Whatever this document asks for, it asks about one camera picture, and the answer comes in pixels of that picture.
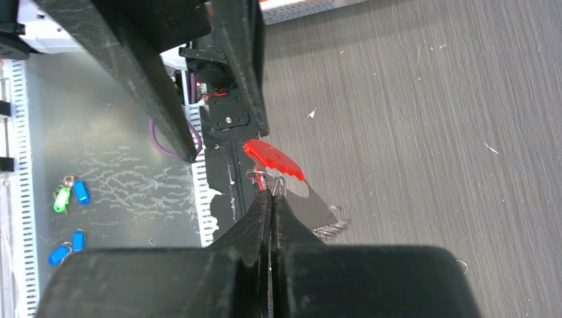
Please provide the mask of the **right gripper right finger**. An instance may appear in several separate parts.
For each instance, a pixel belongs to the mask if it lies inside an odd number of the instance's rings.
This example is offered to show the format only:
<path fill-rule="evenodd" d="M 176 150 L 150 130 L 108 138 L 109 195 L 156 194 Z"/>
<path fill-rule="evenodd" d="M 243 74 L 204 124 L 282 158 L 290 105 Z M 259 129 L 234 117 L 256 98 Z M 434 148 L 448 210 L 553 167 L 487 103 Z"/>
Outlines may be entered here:
<path fill-rule="evenodd" d="M 330 245 L 274 197 L 275 317 L 480 317 L 457 259 L 427 245 Z"/>

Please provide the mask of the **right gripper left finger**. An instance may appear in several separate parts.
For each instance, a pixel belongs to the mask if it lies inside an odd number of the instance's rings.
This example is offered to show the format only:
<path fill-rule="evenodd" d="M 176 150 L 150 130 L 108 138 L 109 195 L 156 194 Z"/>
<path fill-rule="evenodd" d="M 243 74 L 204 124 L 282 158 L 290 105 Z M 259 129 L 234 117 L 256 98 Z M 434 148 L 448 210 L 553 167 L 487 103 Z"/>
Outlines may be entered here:
<path fill-rule="evenodd" d="M 86 249 L 53 275 L 37 317 L 267 317 L 272 194 L 205 248 Z"/>

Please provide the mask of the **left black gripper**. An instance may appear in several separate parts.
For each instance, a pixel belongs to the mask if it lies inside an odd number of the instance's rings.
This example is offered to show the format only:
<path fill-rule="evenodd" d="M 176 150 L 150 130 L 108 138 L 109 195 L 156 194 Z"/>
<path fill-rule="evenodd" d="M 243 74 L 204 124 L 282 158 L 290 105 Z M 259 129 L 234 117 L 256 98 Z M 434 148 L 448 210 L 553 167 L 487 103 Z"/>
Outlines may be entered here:
<path fill-rule="evenodd" d="M 258 135 L 270 134 L 262 93 L 265 23 L 258 1 L 46 0 L 37 5 L 121 84 L 184 161 L 195 161 L 196 147 L 159 53 L 211 30 Z"/>

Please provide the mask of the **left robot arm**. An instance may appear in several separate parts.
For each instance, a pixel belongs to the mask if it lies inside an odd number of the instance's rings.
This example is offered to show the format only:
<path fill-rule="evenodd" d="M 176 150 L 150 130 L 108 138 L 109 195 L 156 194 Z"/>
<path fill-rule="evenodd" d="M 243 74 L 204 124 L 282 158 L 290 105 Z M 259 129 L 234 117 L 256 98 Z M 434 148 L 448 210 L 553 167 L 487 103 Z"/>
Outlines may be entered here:
<path fill-rule="evenodd" d="M 265 23 L 258 1 L 2 1 L 1 57 L 84 50 L 154 121 L 180 158 L 196 146 L 166 72 L 236 89 L 260 136 Z"/>

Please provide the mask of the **blue tagged key pair right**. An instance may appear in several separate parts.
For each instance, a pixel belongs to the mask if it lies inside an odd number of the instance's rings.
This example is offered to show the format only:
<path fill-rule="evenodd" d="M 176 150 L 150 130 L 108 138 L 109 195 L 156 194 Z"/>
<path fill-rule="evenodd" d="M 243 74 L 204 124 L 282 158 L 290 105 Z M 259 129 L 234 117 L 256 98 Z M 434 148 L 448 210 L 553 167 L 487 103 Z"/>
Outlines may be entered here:
<path fill-rule="evenodd" d="M 77 229 L 72 233 L 72 250 L 74 253 L 80 252 L 85 248 L 85 233 Z"/>

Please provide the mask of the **blue tagged key pair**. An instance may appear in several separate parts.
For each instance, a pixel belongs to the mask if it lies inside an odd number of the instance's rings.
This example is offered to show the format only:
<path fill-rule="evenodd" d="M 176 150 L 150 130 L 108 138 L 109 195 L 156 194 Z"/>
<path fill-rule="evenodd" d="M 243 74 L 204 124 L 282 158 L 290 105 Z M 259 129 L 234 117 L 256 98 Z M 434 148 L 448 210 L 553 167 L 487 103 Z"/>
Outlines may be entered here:
<path fill-rule="evenodd" d="M 80 252 L 85 248 L 85 233 L 77 229 L 72 233 L 72 250 L 74 253 Z"/>
<path fill-rule="evenodd" d="M 71 255 L 71 253 L 72 245 L 68 242 L 64 242 L 48 255 L 48 263 L 51 266 L 57 266 Z"/>

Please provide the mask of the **blue tagged key beside green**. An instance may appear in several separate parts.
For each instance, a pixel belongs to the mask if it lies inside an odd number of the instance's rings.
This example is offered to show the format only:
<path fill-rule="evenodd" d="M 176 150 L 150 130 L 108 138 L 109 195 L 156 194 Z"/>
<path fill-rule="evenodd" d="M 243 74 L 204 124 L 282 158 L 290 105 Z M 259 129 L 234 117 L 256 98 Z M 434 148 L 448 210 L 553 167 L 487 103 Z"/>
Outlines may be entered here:
<path fill-rule="evenodd" d="M 83 181 L 76 179 L 74 176 L 65 176 L 63 186 L 72 188 L 76 200 L 81 205 L 87 205 L 90 202 L 89 192 Z"/>

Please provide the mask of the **blue tagged key pair left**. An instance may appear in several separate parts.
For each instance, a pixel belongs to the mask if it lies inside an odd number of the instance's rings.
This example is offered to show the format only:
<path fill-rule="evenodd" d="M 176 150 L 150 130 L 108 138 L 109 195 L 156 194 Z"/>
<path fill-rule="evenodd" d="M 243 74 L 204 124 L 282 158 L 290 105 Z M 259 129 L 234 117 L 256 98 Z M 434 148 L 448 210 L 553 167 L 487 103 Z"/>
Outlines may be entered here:
<path fill-rule="evenodd" d="M 71 253 L 72 245 L 68 242 L 64 242 L 48 255 L 48 263 L 51 266 L 57 266 L 71 255 Z"/>

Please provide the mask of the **green tagged key on tray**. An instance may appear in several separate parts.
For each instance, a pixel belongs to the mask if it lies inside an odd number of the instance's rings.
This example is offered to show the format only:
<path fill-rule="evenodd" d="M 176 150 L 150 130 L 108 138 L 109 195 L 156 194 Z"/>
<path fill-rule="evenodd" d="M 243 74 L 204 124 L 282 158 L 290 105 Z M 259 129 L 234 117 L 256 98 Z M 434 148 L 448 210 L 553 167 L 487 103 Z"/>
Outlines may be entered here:
<path fill-rule="evenodd" d="M 69 204 L 71 190 L 68 187 L 60 187 L 54 194 L 53 210 L 57 213 L 68 214 L 67 206 Z"/>

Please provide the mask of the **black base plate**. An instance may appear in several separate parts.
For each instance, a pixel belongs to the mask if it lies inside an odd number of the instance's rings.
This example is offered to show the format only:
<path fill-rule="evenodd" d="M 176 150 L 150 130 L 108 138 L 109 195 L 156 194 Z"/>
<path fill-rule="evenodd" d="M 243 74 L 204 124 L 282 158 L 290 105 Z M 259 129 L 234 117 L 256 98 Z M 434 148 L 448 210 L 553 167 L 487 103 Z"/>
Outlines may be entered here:
<path fill-rule="evenodd" d="M 247 177 L 253 161 L 246 141 L 267 126 L 259 86 L 238 76 L 240 67 L 217 44 L 197 40 L 178 50 L 184 60 L 180 89 L 194 132 L 192 164 L 201 245 L 209 246 L 241 218 L 257 186 Z"/>

